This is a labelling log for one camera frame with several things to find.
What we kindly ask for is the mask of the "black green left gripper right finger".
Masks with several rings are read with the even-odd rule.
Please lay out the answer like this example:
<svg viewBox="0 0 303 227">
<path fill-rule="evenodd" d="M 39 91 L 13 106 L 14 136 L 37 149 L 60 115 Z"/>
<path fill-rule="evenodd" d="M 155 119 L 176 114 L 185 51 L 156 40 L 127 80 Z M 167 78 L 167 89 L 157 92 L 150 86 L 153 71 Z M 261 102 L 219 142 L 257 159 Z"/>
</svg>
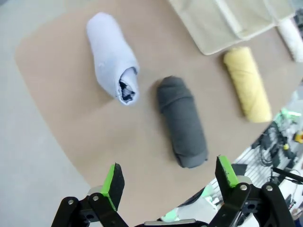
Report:
<svg viewBox="0 0 303 227">
<path fill-rule="evenodd" d="M 280 188 L 265 183 L 261 188 L 240 182 L 230 161 L 220 155 L 216 159 L 215 177 L 223 205 L 208 227 L 236 227 L 241 216 L 253 215 L 259 227 L 296 227 Z"/>
</svg>

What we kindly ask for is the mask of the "periwinkle blue towel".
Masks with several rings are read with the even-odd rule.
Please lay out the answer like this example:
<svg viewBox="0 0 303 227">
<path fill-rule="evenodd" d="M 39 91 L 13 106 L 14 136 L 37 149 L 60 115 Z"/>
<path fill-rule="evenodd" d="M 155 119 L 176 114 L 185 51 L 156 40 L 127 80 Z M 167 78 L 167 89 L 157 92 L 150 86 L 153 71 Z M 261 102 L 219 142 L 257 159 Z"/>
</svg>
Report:
<svg viewBox="0 0 303 227">
<path fill-rule="evenodd" d="M 99 12 L 88 21 L 86 30 L 97 82 L 122 104 L 134 104 L 139 98 L 140 67 L 119 24 L 110 14 Z"/>
</svg>

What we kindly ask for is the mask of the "beige fabric storage basket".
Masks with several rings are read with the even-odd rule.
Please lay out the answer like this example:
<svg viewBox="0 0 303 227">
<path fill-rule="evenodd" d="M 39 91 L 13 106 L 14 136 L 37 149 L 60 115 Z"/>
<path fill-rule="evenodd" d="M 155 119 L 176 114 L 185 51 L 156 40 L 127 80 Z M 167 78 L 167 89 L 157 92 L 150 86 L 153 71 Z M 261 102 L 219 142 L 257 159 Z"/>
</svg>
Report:
<svg viewBox="0 0 303 227">
<path fill-rule="evenodd" d="M 200 52 L 217 53 L 291 18 L 291 0 L 168 0 Z"/>
</svg>

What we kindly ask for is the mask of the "yellow rolled towel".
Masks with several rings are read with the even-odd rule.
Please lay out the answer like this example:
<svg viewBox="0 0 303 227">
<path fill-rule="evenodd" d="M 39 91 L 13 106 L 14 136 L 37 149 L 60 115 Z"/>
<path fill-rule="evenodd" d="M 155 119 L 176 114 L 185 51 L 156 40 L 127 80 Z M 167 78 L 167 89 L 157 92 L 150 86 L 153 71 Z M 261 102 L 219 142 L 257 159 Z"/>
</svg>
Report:
<svg viewBox="0 0 303 227">
<path fill-rule="evenodd" d="M 247 120 L 253 123 L 271 121 L 271 106 L 251 49 L 249 47 L 230 49 L 225 53 L 223 62 Z"/>
</svg>

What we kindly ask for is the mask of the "white towel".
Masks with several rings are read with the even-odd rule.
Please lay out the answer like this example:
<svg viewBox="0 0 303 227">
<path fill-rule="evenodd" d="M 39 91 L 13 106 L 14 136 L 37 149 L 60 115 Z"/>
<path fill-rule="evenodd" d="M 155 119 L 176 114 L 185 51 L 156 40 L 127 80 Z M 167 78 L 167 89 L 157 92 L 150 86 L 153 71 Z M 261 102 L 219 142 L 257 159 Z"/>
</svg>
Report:
<svg viewBox="0 0 303 227">
<path fill-rule="evenodd" d="M 293 60 L 303 63 L 303 40 L 291 19 L 285 19 L 279 23 L 277 29 L 286 44 Z"/>
</svg>

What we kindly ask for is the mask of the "silver aluminium frame rail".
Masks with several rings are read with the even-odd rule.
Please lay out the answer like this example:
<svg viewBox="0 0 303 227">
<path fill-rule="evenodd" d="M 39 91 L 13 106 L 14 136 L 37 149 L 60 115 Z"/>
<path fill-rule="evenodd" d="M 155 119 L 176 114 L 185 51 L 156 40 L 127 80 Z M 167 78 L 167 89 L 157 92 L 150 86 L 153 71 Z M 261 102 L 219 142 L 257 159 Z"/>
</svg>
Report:
<svg viewBox="0 0 303 227">
<path fill-rule="evenodd" d="M 273 167 L 284 168 L 288 158 L 277 144 L 264 150 L 261 146 L 246 149 L 232 164 L 236 175 L 247 176 L 255 186 L 261 186 L 270 180 Z"/>
</svg>

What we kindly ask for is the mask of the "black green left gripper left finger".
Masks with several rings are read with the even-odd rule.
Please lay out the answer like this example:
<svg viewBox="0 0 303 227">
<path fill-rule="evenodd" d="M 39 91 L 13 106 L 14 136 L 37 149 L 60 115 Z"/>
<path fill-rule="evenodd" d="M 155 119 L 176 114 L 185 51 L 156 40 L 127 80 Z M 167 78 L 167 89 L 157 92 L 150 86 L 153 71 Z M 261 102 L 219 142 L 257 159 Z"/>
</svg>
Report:
<svg viewBox="0 0 303 227">
<path fill-rule="evenodd" d="M 89 227 L 98 222 L 102 227 L 129 227 L 118 214 L 125 180 L 118 163 L 112 164 L 102 187 L 84 199 L 62 199 L 53 220 L 53 227 Z"/>
</svg>

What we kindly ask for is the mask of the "dark grey rolled towel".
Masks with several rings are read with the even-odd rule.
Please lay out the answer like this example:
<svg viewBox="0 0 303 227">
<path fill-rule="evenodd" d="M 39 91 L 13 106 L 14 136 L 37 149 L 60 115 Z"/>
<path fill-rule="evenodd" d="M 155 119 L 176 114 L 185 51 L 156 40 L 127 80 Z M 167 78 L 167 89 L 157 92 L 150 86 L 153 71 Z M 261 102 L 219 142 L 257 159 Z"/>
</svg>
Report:
<svg viewBox="0 0 303 227">
<path fill-rule="evenodd" d="M 182 78 L 165 77 L 157 87 L 173 153 L 182 168 L 195 168 L 208 159 L 204 130 L 191 91 Z"/>
</svg>

